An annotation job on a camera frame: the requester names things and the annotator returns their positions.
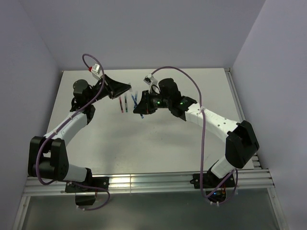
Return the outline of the magenta pen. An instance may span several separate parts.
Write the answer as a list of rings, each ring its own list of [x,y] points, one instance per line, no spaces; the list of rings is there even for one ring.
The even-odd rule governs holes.
[[[120,104],[121,112],[124,113],[123,103],[122,103],[122,98],[121,98],[121,96],[119,96],[119,104]]]

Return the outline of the green capped pen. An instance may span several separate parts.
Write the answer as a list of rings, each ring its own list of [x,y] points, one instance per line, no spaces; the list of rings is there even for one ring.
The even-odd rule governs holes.
[[[127,94],[124,94],[125,112],[128,113],[128,98]]]

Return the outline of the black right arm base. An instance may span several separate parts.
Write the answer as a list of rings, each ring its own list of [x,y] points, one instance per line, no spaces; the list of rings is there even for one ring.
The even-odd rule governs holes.
[[[226,189],[235,187],[235,178],[233,175],[230,175],[227,179],[218,178],[211,172],[207,172],[203,174],[202,185],[203,189],[214,189],[222,180],[224,180],[223,184],[219,186],[219,188],[208,198],[210,202],[215,204],[223,202],[227,198]]]

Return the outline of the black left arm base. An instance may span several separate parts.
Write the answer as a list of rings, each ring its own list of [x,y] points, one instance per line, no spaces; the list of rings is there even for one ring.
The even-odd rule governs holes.
[[[88,182],[67,182],[65,186],[65,193],[75,194],[75,204],[77,208],[84,211],[93,211],[104,207],[110,201],[110,192],[108,191],[109,177],[100,176],[93,177]],[[94,207],[99,192],[107,194],[106,201]]]

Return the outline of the light blue pen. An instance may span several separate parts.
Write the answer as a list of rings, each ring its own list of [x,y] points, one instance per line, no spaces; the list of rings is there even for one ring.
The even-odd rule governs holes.
[[[138,91],[135,91],[134,93],[134,109],[137,107],[138,105]]]

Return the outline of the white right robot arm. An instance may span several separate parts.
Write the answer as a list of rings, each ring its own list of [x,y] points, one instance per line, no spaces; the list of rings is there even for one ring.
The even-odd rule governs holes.
[[[234,169],[242,169],[260,146],[251,123],[237,122],[222,117],[202,107],[196,100],[181,95],[172,78],[157,81],[153,76],[145,77],[149,89],[134,108],[135,114],[150,115],[157,109],[167,108],[170,113],[184,121],[205,128],[225,143],[225,154],[209,170],[208,183],[217,187],[224,177]]]

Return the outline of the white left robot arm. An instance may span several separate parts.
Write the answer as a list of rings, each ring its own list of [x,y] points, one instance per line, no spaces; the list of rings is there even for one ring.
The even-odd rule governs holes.
[[[74,136],[93,119],[94,102],[105,97],[115,99],[129,91],[131,85],[103,76],[91,86],[86,80],[73,84],[73,99],[68,116],[55,129],[30,141],[28,175],[43,185],[52,182],[76,182],[82,191],[94,185],[91,170],[69,163],[66,147]]]

